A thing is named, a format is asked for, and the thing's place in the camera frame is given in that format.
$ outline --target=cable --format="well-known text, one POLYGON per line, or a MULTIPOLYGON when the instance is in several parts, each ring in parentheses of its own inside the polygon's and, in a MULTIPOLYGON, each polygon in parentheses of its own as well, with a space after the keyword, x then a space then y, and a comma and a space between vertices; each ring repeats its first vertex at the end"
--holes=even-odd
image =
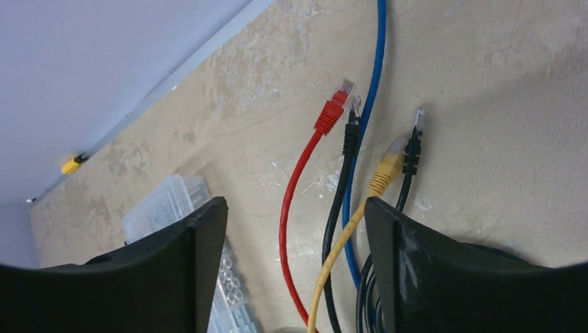
POLYGON ((368 275, 372 268, 372 256, 368 255, 365 264, 361 269, 361 279, 359 280, 359 290, 355 302, 355 330, 357 333, 363 333, 363 307, 365 306, 365 290, 368 284, 368 275))
MULTIPOLYGON (((382 158, 382 161, 376 167, 376 171, 374 172, 372 179, 370 180, 369 185, 367 186, 368 190, 368 197, 370 196, 380 196, 386 190, 388 185, 392 182, 394 178, 396 178, 401 171, 402 167, 402 148, 404 147, 404 142, 406 140, 403 137, 396 138, 392 144, 388 147, 388 151, 382 158)), ((320 295, 322 293, 323 288, 325 287, 325 281, 329 277, 331 273, 331 269, 337 260, 339 254, 343 250, 345 243, 351 237, 359 221, 361 221, 365 209, 365 200, 359 206, 359 208, 353 214, 351 220, 343 229, 343 232, 333 245, 329 256, 327 256, 327 260, 322 265, 320 270, 318 279, 316 281, 315 289, 313 292, 313 298, 311 302, 311 311, 309 316, 308 322, 308 333, 316 332, 316 316, 318 312, 318 302, 320 299, 320 295)))
POLYGON ((290 296, 300 317, 304 323, 308 323, 309 315, 300 300, 300 296, 296 291, 296 286, 294 285, 294 281, 292 279, 292 273, 290 272, 290 266, 288 265, 288 253, 286 249, 286 227, 288 225, 288 213, 290 211, 290 205, 292 203, 292 197, 294 196, 294 190, 296 189, 296 184, 300 179, 300 175, 302 174, 302 170, 306 166, 309 158, 311 157, 314 148, 318 144, 320 138, 322 136, 327 136, 331 129, 335 126, 335 123, 341 115, 343 114, 343 108, 345 103, 347 102, 349 95, 351 94, 352 90, 354 89, 355 84, 349 80, 344 80, 341 86, 336 90, 335 94, 333 94, 332 98, 325 103, 325 106, 320 113, 316 123, 315 123, 315 132, 309 140, 309 143, 306 145, 306 148, 302 151, 298 162, 296 163, 296 167, 292 172, 292 176, 290 177, 290 181, 288 182, 288 186, 286 187, 286 193, 284 194, 284 200, 282 201, 282 212, 279 217, 279 258, 280 264, 282 265, 282 274, 284 275, 284 280, 286 281, 286 286, 288 286, 288 291, 290 292, 290 296))
MULTIPOLYGON (((347 188, 347 182, 349 181, 349 175, 351 174, 351 163, 357 154, 357 144, 359 142, 359 117, 357 112, 359 112, 360 104, 361 101, 359 97, 356 97, 354 99, 353 107, 349 112, 349 121, 347 122, 347 125, 345 125, 343 165, 341 166, 337 190, 335 191, 333 204, 331 205, 331 211, 329 212, 329 218, 327 219, 327 224, 325 226, 325 236, 322 238, 322 263, 325 262, 327 256, 331 252, 331 244, 333 243, 333 236, 335 235, 335 228, 337 226, 337 220, 339 219, 339 211, 343 204, 343 196, 345 195, 345 189, 347 188)), ((325 282, 325 301, 327 302, 327 313, 329 314, 329 320, 331 321, 333 332, 342 333, 337 318, 337 311, 335 309, 330 276, 325 282)))
MULTIPOLYGON (((402 182, 402 188, 400 189, 400 195, 398 195, 398 201, 396 203, 396 209, 400 212, 404 211, 404 206, 406 205, 406 199, 408 198, 408 193, 410 191, 410 184, 412 183, 413 176, 417 174, 420 154, 421 154, 421 140, 422 140, 422 133, 423 133, 423 125, 424 125, 424 111, 423 109, 417 109, 417 116, 415 120, 415 125, 413 130, 411 131, 410 138, 408 139, 408 143, 404 149, 404 161, 402 164, 402 173, 404 174, 404 180, 402 182)), ((372 262, 366 262, 362 271, 361 271, 361 278, 367 278, 367 276, 363 276, 363 274, 368 274, 370 269, 372 268, 372 262)), ((364 316, 366 319, 366 325, 368 331, 372 332, 373 330, 373 322, 372 316, 375 317, 376 320, 376 331, 378 330, 378 320, 381 323, 381 308, 380 314, 376 311, 374 315, 370 308, 372 306, 372 293, 374 291, 374 286, 376 283, 375 273, 372 272, 370 278, 368 280, 366 290, 360 289, 357 291, 357 302, 363 301, 365 304, 363 306, 364 316)), ((361 314, 356 314, 356 321, 361 322, 361 314)))
MULTIPOLYGON (((363 140, 365 129, 368 127, 370 121, 370 115, 372 114, 372 108, 376 100, 378 93, 378 87, 380 86, 380 77, 382 75, 382 66, 384 61, 384 51, 386 48, 386 0, 378 0, 378 36, 376 42, 376 53, 374 56, 374 69, 372 70, 372 80, 370 82, 370 88, 367 91, 367 97, 365 98, 365 104, 363 106, 363 113, 361 116, 361 134, 359 137, 359 146, 363 140)), ((343 228, 349 221, 351 214, 351 190, 353 187, 353 175, 355 174, 355 166, 357 165, 357 158, 354 159, 351 167, 351 178, 347 183, 347 190, 345 191, 345 198, 343 199, 343 210, 341 212, 343 220, 343 228)), ((345 244, 345 256, 347 263, 349 264, 349 272, 353 278, 353 283, 356 288, 359 288, 359 268, 355 259, 355 252, 353 249, 353 243, 348 241, 345 244)))
MULTIPOLYGON (((368 266, 368 272, 370 271, 369 268, 372 268, 373 264, 370 264, 368 266)), ((367 326, 367 331, 369 333, 374 333, 374 320, 375 320, 375 315, 374 315, 374 309, 372 304, 374 304, 372 302, 372 297, 374 295, 374 288, 376 286, 376 273, 374 271, 372 271, 370 273, 370 277, 367 279, 367 286, 365 288, 366 292, 365 292, 365 304, 363 306, 363 312, 364 312, 364 316, 367 318, 365 320, 365 325, 367 326)))
POLYGON ((376 333, 384 333, 382 303, 380 302, 380 298, 376 301, 376 333))

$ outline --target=white wall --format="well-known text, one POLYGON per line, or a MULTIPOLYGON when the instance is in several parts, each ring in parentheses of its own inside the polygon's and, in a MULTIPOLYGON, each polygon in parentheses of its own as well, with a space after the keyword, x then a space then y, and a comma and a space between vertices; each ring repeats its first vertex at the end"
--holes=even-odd
POLYGON ((259 2, 270 0, 0 2, 0 204, 46 193, 63 163, 110 141, 195 52, 253 20, 259 11, 218 36, 259 2))
POLYGON ((0 263, 39 268, 29 206, 24 203, 0 205, 0 263))

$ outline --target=red ethernet cable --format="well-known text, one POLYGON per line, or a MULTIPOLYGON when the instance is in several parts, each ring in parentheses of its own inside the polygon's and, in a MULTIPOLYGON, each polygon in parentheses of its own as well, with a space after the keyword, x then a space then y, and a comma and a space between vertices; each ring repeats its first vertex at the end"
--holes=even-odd
POLYGON ((344 79, 343 83, 336 90, 335 94, 333 94, 331 99, 325 103, 325 106, 322 108, 322 112, 320 113, 314 125, 315 132, 310 138, 309 143, 306 145, 306 148, 304 148, 302 151, 302 154, 298 159, 298 163, 296 163, 296 167, 292 172, 292 176, 290 177, 290 181, 288 182, 288 186, 286 188, 286 193, 284 194, 284 201, 282 202, 282 213, 279 217, 279 259, 282 265, 282 274, 284 275, 286 285, 288 286, 288 291, 290 292, 292 301, 294 302, 294 305, 296 306, 296 309, 298 310, 300 317, 302 317, 305 325, 308 325, 309 314, 306 312, 306 309, 300 300, 300 296, 296 291, 296 286, 292 280, 290 267, 288 266, 288 253, 286 249, 286 226, 288 225, 288 213, 290 211, 292 197, 294 196, 294 190, 296 189, 296 184, 300 179, 302 170, 304 170, 304 167, 309 161, 309 158, 311 157, 314 148, 320 141, 320 138, 323 135, 327 136, 331 129, 335 126, 337 120, 339 120, 341 115, 343 115, 345 104, 349 100, 349 97, 351 96, 352 90, 354 88, 355 84, 352 81, 344 79))

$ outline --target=clear plastic container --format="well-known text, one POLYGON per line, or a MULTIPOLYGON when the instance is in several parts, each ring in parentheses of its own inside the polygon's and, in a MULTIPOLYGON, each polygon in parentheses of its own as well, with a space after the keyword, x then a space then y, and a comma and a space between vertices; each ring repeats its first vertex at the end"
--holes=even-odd
POLYGON ((179 221, 210 199, 201 177, 165 178, 123 217, 127 244, 179 221))
MULTIPOLYGON (((131 244, 183 219, 210 199, 201 177, 173 175, 165 178, 122 220, 127 244, 131 244)), ((208 333, 257 333, 243 280, 225 240, 220 257, 208 333)))

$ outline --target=yellow ethernet cable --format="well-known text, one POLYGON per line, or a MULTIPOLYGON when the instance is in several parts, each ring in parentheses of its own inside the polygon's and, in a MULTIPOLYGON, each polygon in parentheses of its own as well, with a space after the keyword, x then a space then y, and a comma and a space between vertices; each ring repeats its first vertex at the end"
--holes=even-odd
MULTIPOLYGON (((400 174, 402 170, 402 158, 404 156, 403 149, 404 145, 406 144, 405 137, 397 137, 388 147, 386 154, 382 158, 382 161, 378 164, 376 171, 374 172, 372 179, 370 180, 369 185, 367 186, 367 197, 371 196, 381 196, 384 191, 388 188, 388 185, 400 174)), ((365 211, 365 199, 359 206, 359 208, 353 213, 353 216, 349 220, 349 223, 343 229, 343 232, 333 245, 333 249, 329 253, 329 256, 325 260, 325 263, 322 265, 322 269, 318 275, 318 279, 316 281, 316 286, 314 289, 314 294, 311 303, 311 311, 309 314, 309 324, 307 328, 308 333, 315 333, 316 332, 316 316, 318 312, 318 301, 322 294, 322 290, 325 287, 325 282, 331 274, 331 269, 337 260, 339 254, 341 254, 341 250, 345 246, 345 243, 349 240, 357 225, 363 218, 365 211)))

